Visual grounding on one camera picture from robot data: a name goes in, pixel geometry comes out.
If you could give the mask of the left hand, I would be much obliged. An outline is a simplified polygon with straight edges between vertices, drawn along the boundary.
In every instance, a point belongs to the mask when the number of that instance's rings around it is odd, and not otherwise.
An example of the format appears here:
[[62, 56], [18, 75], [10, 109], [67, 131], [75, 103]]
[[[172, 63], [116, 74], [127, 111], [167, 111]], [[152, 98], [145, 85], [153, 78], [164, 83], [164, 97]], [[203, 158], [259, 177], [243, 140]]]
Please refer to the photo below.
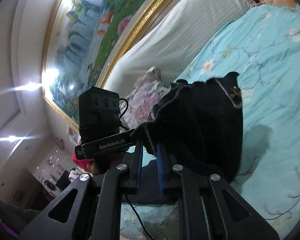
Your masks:
[[90, 161], [87, 164], [87, 171], [96, 176], [105, 174], [112, 167], [121, 164], [123, 157], [124, 155], [120, 154], [105, 161]]

